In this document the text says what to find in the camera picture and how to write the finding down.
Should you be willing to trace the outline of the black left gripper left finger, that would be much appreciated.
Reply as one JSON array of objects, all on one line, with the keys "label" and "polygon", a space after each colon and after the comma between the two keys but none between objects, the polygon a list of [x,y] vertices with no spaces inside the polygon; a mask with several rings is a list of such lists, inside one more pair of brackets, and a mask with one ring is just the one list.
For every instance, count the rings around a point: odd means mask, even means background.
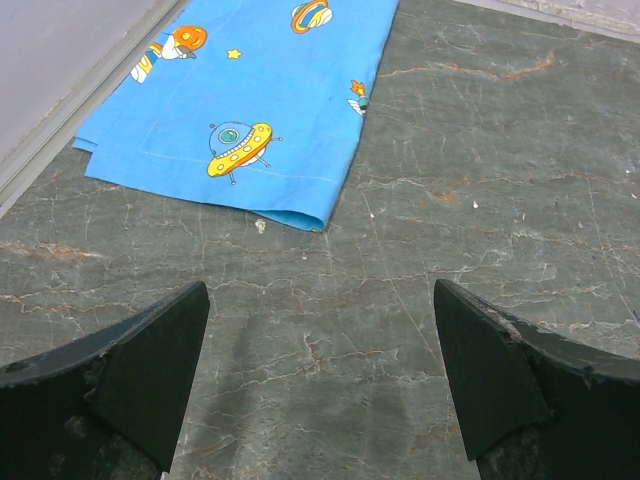
[{"label": "black left gripper left finger", "polygon": [[2,478],[161,478],[173,462],[209,308],[198,281],[3,366]]}]

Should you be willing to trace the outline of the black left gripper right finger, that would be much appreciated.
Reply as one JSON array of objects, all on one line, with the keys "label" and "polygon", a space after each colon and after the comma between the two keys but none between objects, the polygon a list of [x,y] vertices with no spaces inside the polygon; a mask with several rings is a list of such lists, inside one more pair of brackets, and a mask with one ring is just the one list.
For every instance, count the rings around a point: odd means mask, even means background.
[{"label": "black left gripper right finger", "polygon": [[467,458],[483,479],[636,479],[639,362],[573,341],[450,280],[439,343]]}]

